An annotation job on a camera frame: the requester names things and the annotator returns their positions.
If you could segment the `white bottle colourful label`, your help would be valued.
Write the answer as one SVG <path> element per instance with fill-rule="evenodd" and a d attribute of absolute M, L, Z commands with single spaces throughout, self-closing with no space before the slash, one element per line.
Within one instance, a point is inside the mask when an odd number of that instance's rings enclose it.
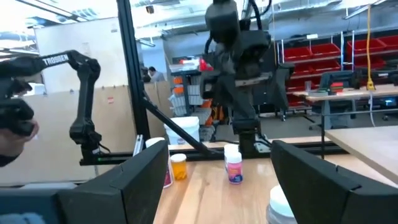
<path fill-rule="evenodd" d="M 280 185 L 270 190 L 267 224 L 298 224 Z"/>

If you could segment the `white board panel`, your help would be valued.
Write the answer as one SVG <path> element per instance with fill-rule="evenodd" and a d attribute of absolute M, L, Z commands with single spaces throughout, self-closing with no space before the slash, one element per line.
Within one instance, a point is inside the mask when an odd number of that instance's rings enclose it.
<path fill-rule="evenodd" d="M 128 84 L 118 18 L 44 27 L 35 30 L 35 37 L 41 55 L 76 50 L 97 59 L 101 74 L 95 87 Z"/>

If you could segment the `person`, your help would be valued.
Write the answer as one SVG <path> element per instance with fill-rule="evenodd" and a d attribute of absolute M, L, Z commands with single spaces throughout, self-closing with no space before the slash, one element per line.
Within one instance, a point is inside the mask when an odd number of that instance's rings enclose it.
<path fill-rule="evenodd" d="M 154 67 L 149 67 L 148 69 L 151 82 L 163 82 L 165 81 L 164 74 L 157 71 Z"/>

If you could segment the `wooden desk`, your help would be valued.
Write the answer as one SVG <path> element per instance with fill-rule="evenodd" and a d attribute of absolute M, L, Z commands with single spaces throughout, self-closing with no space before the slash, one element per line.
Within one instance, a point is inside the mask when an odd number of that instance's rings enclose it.
<path fill-rule="evenodd" d="M 327 93 L 323 95 L 310 96 L 307 91 L 296 91 L 293 95 L 304 98 L 310 102 L 321 102 L 321 129 L 328 130 L 331 129 L 330 118 L 325 118 L 325 116 L 339 116 L 348 115 L 348 113 L 331 113 L 330 112 L 330 102 L 331 101 L 350 101 L 360 100 L 362 98 L 383 98 L 385 96 L 398 96 L 398 86 L 393 84 L 388 85 L 376 85 L 375 90 L 367 90 L 365 87 L 361 87 L 359 90 L 354 90 L 352 88 L 345 88 L 342 92 L 335 95 L 328 95 Z"/>

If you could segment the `storage cart with boxes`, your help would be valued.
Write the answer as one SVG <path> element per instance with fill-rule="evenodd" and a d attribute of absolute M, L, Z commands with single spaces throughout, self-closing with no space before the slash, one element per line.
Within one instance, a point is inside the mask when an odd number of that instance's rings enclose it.
<path fill-rule="evenodd" d="M 211 100 L 201 97 L 202 71 L 212 70 L 201 57 L 183 57 L 169 65 L 172 95 L 169 97 L 174 116 L 196 116 L 200 126 L 213 124 Z"/>

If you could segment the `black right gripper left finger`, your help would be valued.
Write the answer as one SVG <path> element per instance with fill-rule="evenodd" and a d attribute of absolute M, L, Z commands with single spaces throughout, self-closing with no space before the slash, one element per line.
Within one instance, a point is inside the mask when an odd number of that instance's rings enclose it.
<path fill-rule="evenodd" d="M 104 174 L 58 193 L 67 224 L 153 224 L 168 162 L 159 141 Z"/>

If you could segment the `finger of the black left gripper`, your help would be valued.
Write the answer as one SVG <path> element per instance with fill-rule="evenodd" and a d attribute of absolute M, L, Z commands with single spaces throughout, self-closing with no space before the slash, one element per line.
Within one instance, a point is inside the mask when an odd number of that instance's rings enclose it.
<path fill-rule="evenodd" d="M 200 79 L 200 96 L 204 100 L 217 101 L 216 84 L 219 71 L 203 71 Z"/>
<path fill-rule="evenodd" d="M 285 83 L 290 80 L 294 67 L 293 63 L 282 63 L 274 75 L 274 104 L 281 110 L 287 110 L 289 107 Z"/>

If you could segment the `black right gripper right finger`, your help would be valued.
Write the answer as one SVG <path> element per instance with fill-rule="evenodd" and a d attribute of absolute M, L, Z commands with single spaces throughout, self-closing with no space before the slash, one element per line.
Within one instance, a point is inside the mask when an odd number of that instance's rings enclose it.
<path fill-rule="evenodd" d="M 271 161 L 298 224 L 398 224 L 398 188 L 283 141 Z"/>

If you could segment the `pink bottle white cap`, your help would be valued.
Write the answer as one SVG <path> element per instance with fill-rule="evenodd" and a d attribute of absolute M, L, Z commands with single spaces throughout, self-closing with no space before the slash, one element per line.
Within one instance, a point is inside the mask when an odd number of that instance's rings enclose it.
<path fill-rule="evenodd" d="M 230 152 L 226 155 L 228 180 L 231 184 L 243 181 L 243 160 L 240 152 Z"/>

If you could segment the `orange pill vial white cap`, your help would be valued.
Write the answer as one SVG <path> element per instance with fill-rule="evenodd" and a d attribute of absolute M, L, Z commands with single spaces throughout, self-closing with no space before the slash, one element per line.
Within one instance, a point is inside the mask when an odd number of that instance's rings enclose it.
<path fill-rule="evenodd" d="M 185 154 L 174 154 L 170 157 L 175 180 L 187 178 L 187 157 Z"/>

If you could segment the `beige cardboard partition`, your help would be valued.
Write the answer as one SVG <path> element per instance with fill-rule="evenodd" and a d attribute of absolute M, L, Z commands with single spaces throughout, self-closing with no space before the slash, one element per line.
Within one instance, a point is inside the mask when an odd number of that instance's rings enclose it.
<path fill-rule="evenodd" d="M 81 182 L 110 166 L 81 166 L 81 149 L 69 136 L 76 118 L 78 94 L 69 91 L 24 98 L 34 109 L 40 130 L 11 164 L 0 168 L 0 186 L 42 182 Z M 101 143 L 112 152 L 131 152 L 141 134 L 126 85 L 98 87 L 94 92 L 92 120 Z"/>

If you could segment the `person's hand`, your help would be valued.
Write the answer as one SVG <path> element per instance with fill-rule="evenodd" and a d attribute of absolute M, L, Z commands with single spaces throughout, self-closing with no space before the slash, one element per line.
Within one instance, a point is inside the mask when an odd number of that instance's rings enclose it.
<path fill-rule="evenodd" d="M 34 125 L 30 136 L 19 136 L 8 129 L 0 129 L 0 167 L 15 161 L 24 150 L 25 143 L 32 140 L 39 132 L 39 124 L 35 119 L 30 120 Z"/>

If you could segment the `red storage bin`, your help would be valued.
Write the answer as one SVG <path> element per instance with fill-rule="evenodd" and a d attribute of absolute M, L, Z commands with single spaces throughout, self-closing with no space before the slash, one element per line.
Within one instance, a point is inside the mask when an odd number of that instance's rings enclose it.
<path fill-rule="evenodd" d="M 294 65 L 293 76 L 310 75 L 314 72 L 310 63 L 296 63 Z"/>
<path fill-rule="evenodd" d="M 386 45 L 381 42 L 379 39 L 370 39 L 369 40 L 369 52 L 382 52 L 386 49 Z M 367 52 L 367 40 L 355 40 L 354 42 L 348 41 L 346 46 L 346 52 L 354 54 L 365 54 Z"/>
<path fill-rule="evenodd" d="M 294 47 L 284 49 L 285 61 L 300 61 L 312 58 L 313 54 L 309 47 Z"/>
<path fill-rule="evenodd" d="M 310 50 L 313 58 L 336 57 L 341 53 L 340 48 L 333 43 L 312 45 Z"/>
<path fill-rule="evenodd" d="M 324 60 L 312 64 L 314 73 L 340 71 L 341 65 L 337 60 Z"/>
<path fill-rule="evenodd" d="M 379 40 L 385 45 L 385 50 L 398 50 L 398 35 L 380 37 Z"/>

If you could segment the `silver aluminium profile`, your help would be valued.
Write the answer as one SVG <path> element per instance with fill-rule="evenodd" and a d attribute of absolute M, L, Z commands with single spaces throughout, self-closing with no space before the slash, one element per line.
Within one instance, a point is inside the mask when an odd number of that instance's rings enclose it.
<path fill-rule="evenodd" d="M 141 134 L 138 134 L 136 136 L 136 143 L 134 145 L 134 150 L 132 153 L 132 156 L 136 156 L 138 153 L 140 153 L 144 148 L 144 137 Z"/>

